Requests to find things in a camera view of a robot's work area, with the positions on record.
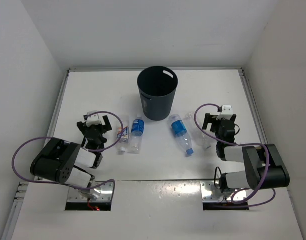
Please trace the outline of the bottle with orange white label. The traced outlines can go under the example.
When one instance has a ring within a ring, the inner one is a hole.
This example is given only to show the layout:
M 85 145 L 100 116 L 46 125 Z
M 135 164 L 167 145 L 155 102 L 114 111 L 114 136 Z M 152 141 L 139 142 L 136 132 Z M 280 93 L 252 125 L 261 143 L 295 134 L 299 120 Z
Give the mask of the bottle with orange white label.
M 120 119 L 122 121 L 123 127 L 118 125 L 116 128 L 116 138 L 120 138 L 116 146 L 117 154 L 123 155 L 127 151 L 129 145 L 129 116 L 121 115 Z

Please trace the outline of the clear unlabelled plastic bottle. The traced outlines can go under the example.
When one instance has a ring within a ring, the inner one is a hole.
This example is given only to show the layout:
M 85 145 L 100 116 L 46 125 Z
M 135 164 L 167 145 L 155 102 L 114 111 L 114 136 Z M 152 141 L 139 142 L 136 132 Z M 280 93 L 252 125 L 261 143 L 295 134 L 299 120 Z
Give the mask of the clear unlabelled plastic bottle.
M 204 135 L 195 125 L 194 122 L 194 112 L 189 112 L 185 114 L 184 118 L 184 124 L 187 127 L 190 136 L 192 140 L 203 149 L 203 151 L 208 150 L 211 147 L 211 143 L 213 142 L 213 139 L 208 137 L 207 135 Z

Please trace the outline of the bottle blue label no cap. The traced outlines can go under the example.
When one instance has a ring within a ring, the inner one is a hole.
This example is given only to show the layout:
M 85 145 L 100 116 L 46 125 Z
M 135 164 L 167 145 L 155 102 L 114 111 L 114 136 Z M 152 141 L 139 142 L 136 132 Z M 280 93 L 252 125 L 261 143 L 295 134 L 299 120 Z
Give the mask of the bottle blue label no cap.
M 144 132 L 144 121 L 142 116 L 139 114 L 136 116 L 131 127 L 129 149 L 128 149 L 128 152 L 130 154 L 139 154 L 142 144 L 143 132 Z

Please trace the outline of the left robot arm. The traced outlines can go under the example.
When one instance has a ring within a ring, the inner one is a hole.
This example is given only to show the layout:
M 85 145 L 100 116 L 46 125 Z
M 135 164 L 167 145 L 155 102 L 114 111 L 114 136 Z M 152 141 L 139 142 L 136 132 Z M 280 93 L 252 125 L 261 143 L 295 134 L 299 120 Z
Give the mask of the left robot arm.
M 30 173 L 44 180 L 57 184 L 89 188 L 94 176 L 85 169 L 97 169 L 102 161 L 102 153 L 107 139 L 103 136 L 112 130 L 108 116 L 100 120 L 98 114 L 84 117 L 84 122 L 77 123 L 83 135 L 81 144 L 68 143 L 52 138 L 33 160 Z

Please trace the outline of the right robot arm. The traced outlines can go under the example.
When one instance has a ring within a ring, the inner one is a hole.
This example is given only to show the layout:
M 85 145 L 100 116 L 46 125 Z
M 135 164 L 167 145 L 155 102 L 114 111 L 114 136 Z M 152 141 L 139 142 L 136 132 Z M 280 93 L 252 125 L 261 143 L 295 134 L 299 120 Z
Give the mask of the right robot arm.
M 218 183 L 215 184 L 221 192 L 234 189 L 254 190 L 260 180 L 260 189 L 284 188 L 290 183 L 288 171 L 274 144 L 259 146 L 230 146 L 235 142 L 235 119 L 232 115 L 224 119 L 218 115 L 205 114 L 202 129 L 211 125 L 210 132 L 217 138 L 216 154 L 225 162 L 236 162 L 244 165 L 244 170 L 231 173 L 220 173 Z

